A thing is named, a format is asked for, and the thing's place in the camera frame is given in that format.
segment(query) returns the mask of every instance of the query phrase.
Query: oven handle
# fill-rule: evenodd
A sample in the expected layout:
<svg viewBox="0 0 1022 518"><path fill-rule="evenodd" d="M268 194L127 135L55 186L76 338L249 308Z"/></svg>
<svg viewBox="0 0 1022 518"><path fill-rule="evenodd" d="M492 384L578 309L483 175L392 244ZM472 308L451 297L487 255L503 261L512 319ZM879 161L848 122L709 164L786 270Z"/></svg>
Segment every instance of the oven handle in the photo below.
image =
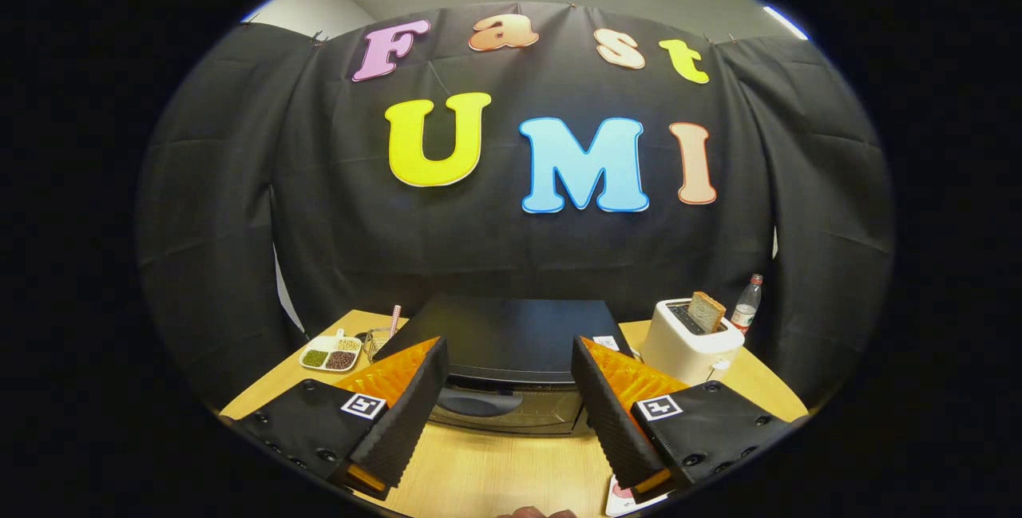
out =
<svg viewBox="0 0 1022 518"><path fill-rule="evenodd" d="M436 404L463 416L490 418L514 411L521 405L522 398L523 396L482 394L442 388Z"/></svg>

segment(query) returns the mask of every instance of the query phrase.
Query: black curtain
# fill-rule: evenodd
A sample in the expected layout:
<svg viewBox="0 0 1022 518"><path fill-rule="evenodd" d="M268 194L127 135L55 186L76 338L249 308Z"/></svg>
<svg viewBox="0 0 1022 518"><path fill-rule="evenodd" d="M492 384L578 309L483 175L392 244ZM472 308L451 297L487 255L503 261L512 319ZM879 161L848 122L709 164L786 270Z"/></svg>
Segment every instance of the black curtain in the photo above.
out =
<svg viewBox="0 0 1022 518"><path fill-rule="evenodd" d="M476 52L472 25L529 16L540 40ZM365 34L430 20L385 77L352 82ZM593 32L624 32L642 69L603 60ZM658 46L700 53L706 84ZM454 147L446 99L482 92L482 151L456 184L416 188L388 164L384 111L434 103L424 153ZM584 149L609 117L642 123L642 213L525 213L531 148L518 126L562 119ZM668 126L709 133L717 198L680 202ZM766 299L747 341L807 405L840 380L872 332L893 242L891 191L865 111L809 42L779 35L709 45L652 20L566 4L434 9L321 46L269 25L237 28L168 107L140 191L140 268L155 322L207 401L226 405L293 350L271 242L310 335L352 309L409 314L432 293L606 300L618 321L657 300L710 293L730 309L752 273ZM771 260L773 229L780 252Z"/></svg>

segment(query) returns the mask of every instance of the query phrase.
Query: straw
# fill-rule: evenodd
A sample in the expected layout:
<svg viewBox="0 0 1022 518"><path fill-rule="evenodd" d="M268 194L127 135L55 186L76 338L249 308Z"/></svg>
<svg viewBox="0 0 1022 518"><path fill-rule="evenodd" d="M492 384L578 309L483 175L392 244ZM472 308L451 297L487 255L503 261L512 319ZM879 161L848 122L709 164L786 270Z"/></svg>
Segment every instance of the straw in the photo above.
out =
<svg viewBox="0 0 1022 518"><path fill-rule="evenodd" d="M393 333L398 330L398 318L401 317L401 305L393 305L393 314L390 315L390 338L393 338Z"/></svg>

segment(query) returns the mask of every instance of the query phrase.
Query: card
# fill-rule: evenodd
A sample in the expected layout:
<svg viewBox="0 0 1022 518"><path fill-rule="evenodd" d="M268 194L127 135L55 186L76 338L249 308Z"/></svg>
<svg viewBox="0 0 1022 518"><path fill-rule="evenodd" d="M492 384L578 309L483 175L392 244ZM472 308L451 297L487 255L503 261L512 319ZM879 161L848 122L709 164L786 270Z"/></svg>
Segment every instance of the card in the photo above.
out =
<svg viewBox="0 0 1022 518"><path fill-rule="evenodd" d="M636 504L635 499L632 498L632 488L621 488L617 483L617 476L612 474L610 475L610 490L607 492L607 508L604 512L611 517L623 516L639 510L639 508L653 506L664 500L667 500L667 495Z"/></svg>

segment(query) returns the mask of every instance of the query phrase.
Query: letter m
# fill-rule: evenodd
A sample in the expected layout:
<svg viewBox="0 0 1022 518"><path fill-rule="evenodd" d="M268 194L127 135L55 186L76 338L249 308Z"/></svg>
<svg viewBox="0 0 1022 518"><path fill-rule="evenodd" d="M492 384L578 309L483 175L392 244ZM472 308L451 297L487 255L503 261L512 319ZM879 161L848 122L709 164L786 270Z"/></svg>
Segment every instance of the letter m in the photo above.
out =
<svg viewBox="0 0 1022 518"><path fill-rule="evenodd" d="M518 130L532 144L532 192L521 202L528 213L557 213L564 199L554 177L578 209L586 208L603 176L603 193L596 204L605 211L636 213L649 206L639 180L639 136L642 123L610 117L600 123L589 151L584 151L568 126L556 117L529 119Z"/></svg>

